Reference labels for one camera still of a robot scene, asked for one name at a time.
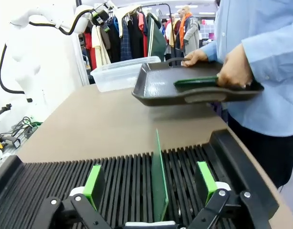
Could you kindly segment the person's right hand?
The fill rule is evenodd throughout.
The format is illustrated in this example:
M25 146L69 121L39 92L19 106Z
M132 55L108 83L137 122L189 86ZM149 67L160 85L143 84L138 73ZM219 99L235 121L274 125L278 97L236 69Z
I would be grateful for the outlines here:
M181 62L182 66L191 67L195 65L197 62L207 62L208 57L201 49L194 50L186 55L185 60Z

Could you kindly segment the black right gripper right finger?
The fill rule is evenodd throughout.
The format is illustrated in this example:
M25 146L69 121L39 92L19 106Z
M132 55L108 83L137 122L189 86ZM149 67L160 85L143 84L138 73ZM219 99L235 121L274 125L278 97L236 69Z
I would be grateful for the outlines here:
M210 229L220 218L239 219L248 216L253 229L259 228L253 206L252 193L242 191L235 194L226 188L219 188L206 162L197 162L195 184L203 208L188 226L190 229Z

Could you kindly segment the person's left hand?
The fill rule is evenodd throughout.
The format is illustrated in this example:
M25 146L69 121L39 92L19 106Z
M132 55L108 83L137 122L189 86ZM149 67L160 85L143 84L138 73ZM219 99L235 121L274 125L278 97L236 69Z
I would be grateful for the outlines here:
M242 44L227 54L218 73L218 85L222 87L245 88L252 82L253 74Z

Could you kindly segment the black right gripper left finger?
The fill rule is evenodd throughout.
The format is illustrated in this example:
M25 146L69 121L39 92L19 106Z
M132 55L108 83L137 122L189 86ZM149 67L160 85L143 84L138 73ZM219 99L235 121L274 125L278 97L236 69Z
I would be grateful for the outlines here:
M109 228L99 212L105 186L102 166L93 166L85 185L74 188L67 199L48 197L42 202L35 218L35 227L69 229L76 223L82 223L86 229Z

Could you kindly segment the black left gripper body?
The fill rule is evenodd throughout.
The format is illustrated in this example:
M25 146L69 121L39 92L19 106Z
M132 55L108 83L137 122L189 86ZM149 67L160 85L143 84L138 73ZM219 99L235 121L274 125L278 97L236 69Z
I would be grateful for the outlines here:
M97 12L100 16L100 23L104 23L109 19L109 14L105 10Z

